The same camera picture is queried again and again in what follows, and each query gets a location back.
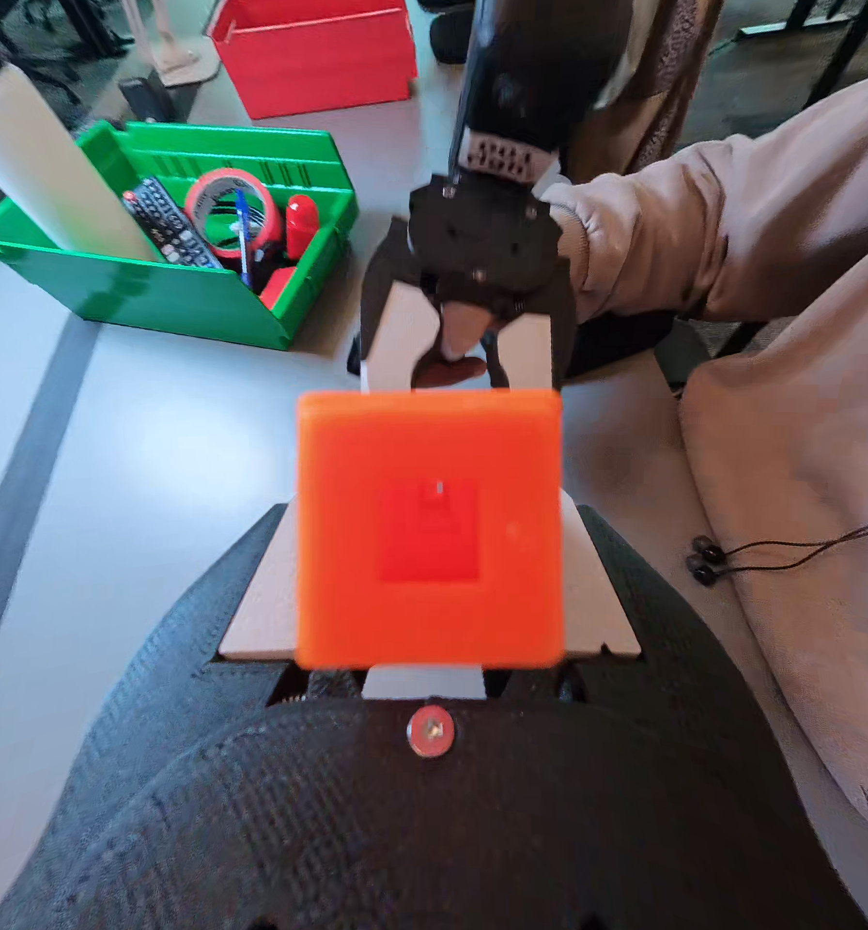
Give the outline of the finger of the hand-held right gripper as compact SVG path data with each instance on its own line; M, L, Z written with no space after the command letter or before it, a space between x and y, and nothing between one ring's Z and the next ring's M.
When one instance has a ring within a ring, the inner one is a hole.
M551 319L524 312L496 337L498 364L510 389L553 389Z
M417 366L436 345L440 326L440 312L419 287L394 282L363 360L363 392L413 389Z

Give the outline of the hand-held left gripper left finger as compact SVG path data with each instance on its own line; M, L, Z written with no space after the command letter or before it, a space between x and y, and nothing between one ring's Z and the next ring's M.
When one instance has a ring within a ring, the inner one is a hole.
M292 660L298 642L298 502L290 501L218 647L227 660Z

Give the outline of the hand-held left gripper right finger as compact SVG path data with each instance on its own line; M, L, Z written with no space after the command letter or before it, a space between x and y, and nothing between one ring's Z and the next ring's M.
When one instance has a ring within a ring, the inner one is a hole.
M608 653L636 659L641 648L573 499L559 494L564 657Z

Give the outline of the long orange block stick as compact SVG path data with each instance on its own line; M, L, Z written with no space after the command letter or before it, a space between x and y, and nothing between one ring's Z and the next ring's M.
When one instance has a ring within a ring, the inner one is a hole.
M561 416L554 389L303 395L298 664L556 664Z

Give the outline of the green plastic bin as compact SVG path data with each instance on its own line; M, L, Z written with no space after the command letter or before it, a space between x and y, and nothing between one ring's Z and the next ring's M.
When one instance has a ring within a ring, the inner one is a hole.
M57 248L9 199L0 201L0 262L81 319L285 351L346 250L358 216L354 186L329 132L273 126L99 121L78 140L121 194L156 178L182 205L215 169L243 169L286 206L305 194L322 227L271 309L233 271L106 258Z

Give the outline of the person's right forearm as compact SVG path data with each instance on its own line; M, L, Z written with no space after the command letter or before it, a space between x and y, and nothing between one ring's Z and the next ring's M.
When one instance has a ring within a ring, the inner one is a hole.
M752 139L544 192L577 319L794 316L868 255L868 79Z

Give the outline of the person's right hand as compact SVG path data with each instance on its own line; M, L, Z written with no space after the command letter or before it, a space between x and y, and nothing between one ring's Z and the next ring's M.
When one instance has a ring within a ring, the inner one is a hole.
M486 374L487 362L477 346L494 319L485 309L449 301L440 309L440 332L413 373L413 389L437 389L461 384Z

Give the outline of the blue pen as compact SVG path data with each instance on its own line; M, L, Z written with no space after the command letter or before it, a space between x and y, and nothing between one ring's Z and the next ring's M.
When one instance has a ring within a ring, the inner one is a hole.
M241 262L242 283L248 289L253 288L253 275L251 271L251 216L246 195L241 188L235 188L235 212L238 220L238 238Z

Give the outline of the low red plastic bin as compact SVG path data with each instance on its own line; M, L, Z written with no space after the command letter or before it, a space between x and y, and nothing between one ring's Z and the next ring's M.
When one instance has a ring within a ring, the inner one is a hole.
M208 35L254 120L409 99L404 1L221 2Z

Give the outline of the red tape roll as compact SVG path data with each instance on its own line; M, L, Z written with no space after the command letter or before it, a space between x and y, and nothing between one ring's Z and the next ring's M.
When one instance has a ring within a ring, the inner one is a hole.
M242 169L217 169L191 186L184 212L219 260L241 258L241 231L255 253L280 244L284 219L265 183Z

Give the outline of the black remote control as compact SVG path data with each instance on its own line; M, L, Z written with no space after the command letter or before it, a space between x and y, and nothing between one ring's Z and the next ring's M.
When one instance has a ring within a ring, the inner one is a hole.
M148 177L125 191L122 202L168 263L195 269L223 269L205 239L157 178Z

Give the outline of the black board with wooden rim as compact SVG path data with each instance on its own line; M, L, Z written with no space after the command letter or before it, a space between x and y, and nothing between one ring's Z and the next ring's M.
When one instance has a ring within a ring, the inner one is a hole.
M217 76L221 61L205 29L174 26L170 1L151 1L150 25L140 2L121 1L138 58L159 77L163 87L203 84Z

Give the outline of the white bottle black cap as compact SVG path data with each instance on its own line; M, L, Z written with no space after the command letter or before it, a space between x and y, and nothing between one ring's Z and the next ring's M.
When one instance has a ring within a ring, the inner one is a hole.
M159 261L31 79L1 54L0 190L59 248Z

